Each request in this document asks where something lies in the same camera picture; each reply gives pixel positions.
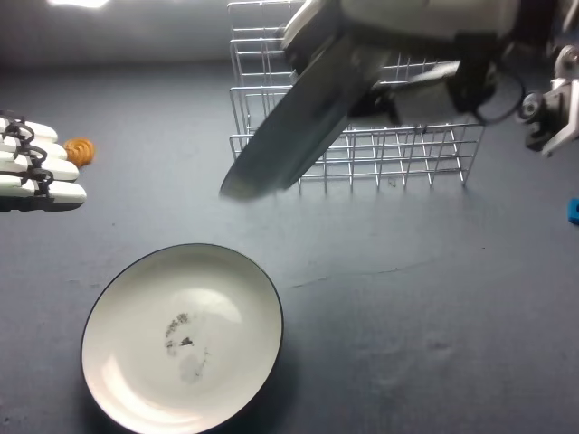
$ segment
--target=metal dish rack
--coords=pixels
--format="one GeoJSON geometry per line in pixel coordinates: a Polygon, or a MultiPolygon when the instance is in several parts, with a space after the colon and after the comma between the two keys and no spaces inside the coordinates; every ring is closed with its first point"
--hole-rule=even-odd
{"type": "MultiPolygon", "coordinates": [[[[280,48],[283,28],[304,4],[300,0],[264,0],[228,4],[230,44],[236,86],[230,97],[237,134],[230,137],[233,158],[241,153],[260,123],[291,89],[295,74],[280,48]]],[[[404,82],[427,71],[436,61],[399,54],[383,67],[384,82],[404,82]]],[[[437,175],[458,175],[463,184],[479,151],[484,127],[463,118],[456,123],[414,127],[350,125],[299,181],[374,180],[421,175],[433,185],[437,175]]]]}

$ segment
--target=bright light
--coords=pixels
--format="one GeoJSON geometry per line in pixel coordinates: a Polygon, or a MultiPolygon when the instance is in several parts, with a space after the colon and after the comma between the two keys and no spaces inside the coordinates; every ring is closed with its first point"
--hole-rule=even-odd
{"type": "Polygon", "coordinates": [[[72,5],[96,9],[108,3],[109,0],[48,0],[50,5],[72,5]]]}

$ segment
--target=gray blade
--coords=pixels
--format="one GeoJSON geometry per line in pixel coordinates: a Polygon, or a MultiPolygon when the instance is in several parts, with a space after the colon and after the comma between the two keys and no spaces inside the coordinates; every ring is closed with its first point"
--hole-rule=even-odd
{"type": "Polygon", "coordinates": [[[250,201],[290,188],[339,137],[383,62],[383,52],[355,47],[346,37],[327,49],[261,124],[221,194],[250,201]]]}

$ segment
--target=blue object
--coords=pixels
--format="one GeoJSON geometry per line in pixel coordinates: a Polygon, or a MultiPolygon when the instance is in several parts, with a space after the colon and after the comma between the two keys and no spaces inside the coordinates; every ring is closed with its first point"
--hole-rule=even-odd
{"type": "Polygon", "coordinates": [[[579,199],[573,199],[569,203],[569,221],[579,225],[579,199]]]}

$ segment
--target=orange object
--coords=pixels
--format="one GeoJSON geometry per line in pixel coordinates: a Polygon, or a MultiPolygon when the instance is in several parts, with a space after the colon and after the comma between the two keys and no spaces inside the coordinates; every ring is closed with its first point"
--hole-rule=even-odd
{"type": "Polygon", "coordinates": [[[77,167],[89,164],[94,158],[94,145],[87,138],[72,138],[64,144],[68,160],[77,167]]]}

